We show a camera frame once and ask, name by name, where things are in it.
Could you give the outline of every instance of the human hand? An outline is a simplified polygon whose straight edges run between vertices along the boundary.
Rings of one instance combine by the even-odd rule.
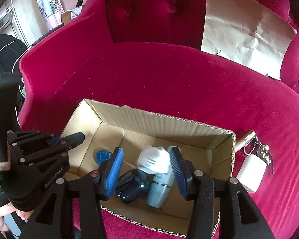
[[[3,217],[11,214],[13,212],[16,212],[19,217],[21,217],[22,220],[28,219],[31,214],[31,212],[23,212],[20,210],[17,210],[11,203],[8,203],[7,205],[4,205],[3,207],[0,207],[0,231],[3,235],[5,235],[5,232],[9,230],[7,224],[4,222]]]

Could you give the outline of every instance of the blue cap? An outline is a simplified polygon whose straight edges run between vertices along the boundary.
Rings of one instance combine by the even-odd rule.
[[[95,156],[95,162],[100,165],[104,161],[110,160],[112,156],[112,152],[109,150],[99,150]]]

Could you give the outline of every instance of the open cardboard box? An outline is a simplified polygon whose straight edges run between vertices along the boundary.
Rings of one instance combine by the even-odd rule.
[[[175,145],[182,149],[184,159],[211,177],[227,180],[233,169],[236,135],[230,131],[192,120],[161,115],[128,106],[118,107],[84,99],[69,120],[62,136],[76,132],[85,134],[82,145],[69,151],[70,170],[67,180],[83,177],[98,169],[93,160],[100,149],[124,150],[120,175],[136,168],[140,152],[146,145]],[[187,232],[193,202],[185,201],[174,182],[160,209],[146,204],[146,196],[125,204],[115,196],[101,201],[107,211],[160,232],[184,235]],[[215,200],[215,229],[219,220],[219,202]]]

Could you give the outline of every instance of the corrugated cardboard edge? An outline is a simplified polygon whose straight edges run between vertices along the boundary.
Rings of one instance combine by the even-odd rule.
[[[100,116],[94,109],[93,105],[91,103],[89,103],[89,101],[93,101],[93,100],[89,100],[89,99],[83,99],[82,101],[85,101],[90,107],[91,109],[94,111],[94,113],[97,115],[97,117],[102,121],[104,122],[104,118],[102,116]],[[216,130],[220,130],[220,131],[223,131],[225,133],[228,133],[228,134],[231,134],[231,137],[232,137],[232,140],[233,140],[233,147],[232,147],[232,153],[231,153],[231,173],[230,173],[230,176],[232,176],[232,173],[233,173],[233,169],[234,169],[234,163],[235,163],[235,152],[234,152],[234,148],[235,148],[235,145],[236,145],[236,134],[231,131],[231,130],[227,130],[227,129],[223,129],[223,128],[220,128],[220,127],[216,127],[216,126],[212,126],[212,125],[209,125],[209,124],[206,124],[206,123],[202,123],[202,122],[199,122],[199,121],[194,121],[194,120],[187,120],[187,119],[183,119],[183,118],[178,118],[178,117],[174,117],[174,116],[170,116],[170,115],[164,115],[164,114],[160,114],[160,113],[155,113],[155,112],[148,112],[148,111],[145,111],[147,113],[150,113],[150,114],[155,114],[155,115],[158,115],[158,116],[161,116],[161,117],[168,117],[168,118],[173,118],[173,119],[178,119],[178,120],[182,120],[182,121],[188,121],[188,122],[191,122],[191,123],[195,123],[195,124],[198,124],[198,125],[204,125],[204,126],[208,126],[212,129],[216,129]],[[103,206],[101,206],[102,209],[104,209],[105,211],[109,212],[110,214],[114,215],[114,216],[117,216],[123,220],[126,220],[132,224],[135,224],[135,225],[138,225],[138,226],[141,226],[141,227],[144,227],[144,228],[147,228],[147,229],[150,229],[150,230],[153,230],[153,231],[156,231],[156,232],[160,232],[160,233],[164,233],[164,234],[168,234],[168,235],[175,235],[175,236],[179,236],[179,237],[186,237],[186,235],[184,234],[177,234],[177,233],[173,233],[173,232],[169,232],[169,231],[166,231],[166,230],[162,230],[162,229],[157,229],[157,228],[152,228],[152,227],[148,227],[148,226],[145,226],[141,223],[138,223],[138,222],[135,222],[131,219],[128,219],[124,216],[121,216],[111,210],[109,210],[108,208],[105,208]],[[220,212],[218,213],[218,220],[217,220],[217,223],[214,227],[214,230],[212,232],[212,237],[215,235],[216,233],[216,230],[218,228],[218,225],[219,225],[219,222],[220,222]]]

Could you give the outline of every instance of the white object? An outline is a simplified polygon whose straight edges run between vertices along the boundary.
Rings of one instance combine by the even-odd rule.
[[[76,7],[71,10],[71,20],[77,17],[82,11],[82,6]]]
[[[297,31],[254,0],[207,0],[201,51],[280,80],[283,57]]]
[[[164,147],[146,146],[141,152],[136,166],[148,174],[167,173],[170,166],[169,153]]]
[[[266,167],[267,164],[258,156],[247,156],[236,178],[249,192],[256,192],[262,181]]]
[[[147,196],[147,205],[160,208],[171,190],[174,179],[175,176],[172,167],[169,168],[168,173],[155,174]]]

